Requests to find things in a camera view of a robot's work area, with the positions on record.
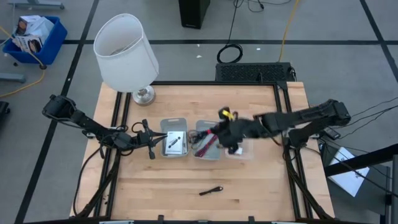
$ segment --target floor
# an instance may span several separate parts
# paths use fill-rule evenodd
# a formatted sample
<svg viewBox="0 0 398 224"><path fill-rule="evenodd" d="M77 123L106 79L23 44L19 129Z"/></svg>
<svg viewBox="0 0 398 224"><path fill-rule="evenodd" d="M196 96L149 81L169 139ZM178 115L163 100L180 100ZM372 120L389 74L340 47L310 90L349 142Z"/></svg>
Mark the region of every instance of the floor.
<svg viewBox="0 0 398 224"><path fill-rule="evenodd" d="M228 38L234 11L232 0L212 0L202 29L195 30L180 25L177 0L64 0L63 3L63 11L15 10L15 20L26 14L58 16L68 35L39 85L2 98L10 102L12 113L0 129L0 192L3 192L0 223L16 220L39 154L48 147L24 220L54 220L67 218L70 213L86 139L75 129L57 126L52 141L45 142L45 137L51 137L52 132L48 132L50 121L41 115L41 109L51 94L63 90L76 101L79 109L88 116L93 115L102 80L93 46L85 39L93 40L113 16L130 13L140 19L151 40L160 64L158 80L214 80L216 54ZM245 43L241 62L277 60L280 42L270 40L281 40L293 5L294 1L279 6L265 4L264 12L254 13L247 8L247 2L243 3L236 13L231 37ZM257 10L258 5L251 2L250 7ZM301 0L282 61L295 67L298 80L305 84L310 104L333 98L343 101L349 112L355 114L398 96L398 70L394 62L398 59L398 30L394 25L398 20L397 8L395 0ZM95 13L91 24L86 23L90 11ZM11 31L11 17L12 6L0 1L0 26ZM0 33L0 40L5 38ZM182 40L193 42L181 44ZM227 50L223 60L233 59L236 54L234 50ZM27 83L40 77L38 66L18 63L15 67L14 62L9 55L1 56L1 71L23 73ZM0 95L19 87L18 83L0 82ZM395 104L393 101L374 111ZM397 115L397 111L391 110L338 143L368 152L394 144L398 142L395 134L398 120L394 119ZM341 133L349 133L356 127L341 129ZM336 216L342 220L379 221L376 214L344 203L333 195L332 201Z"/></svg>

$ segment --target box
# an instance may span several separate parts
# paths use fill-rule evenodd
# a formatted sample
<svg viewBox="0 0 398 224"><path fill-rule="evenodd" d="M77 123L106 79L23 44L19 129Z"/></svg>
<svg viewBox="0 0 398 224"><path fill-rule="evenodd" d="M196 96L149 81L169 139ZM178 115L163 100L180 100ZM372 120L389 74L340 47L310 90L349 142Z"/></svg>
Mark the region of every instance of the box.
<svg viewBox="0 0 398 224"><path fill-rule="evenodd" d="M63 41L65 40L68 32L61 24L58 17L46 16L48 20L54 23L54 27L51 30L47 40L45 40L42 49L38 53L33 53L44 65L51 65L55 57L57 56ZM8 40L2 49L4 53L12 55L16 60L21 63L36 63L35 58L33 58L29 53L23 52L18 46L12 43L12 40Z"/></svg>

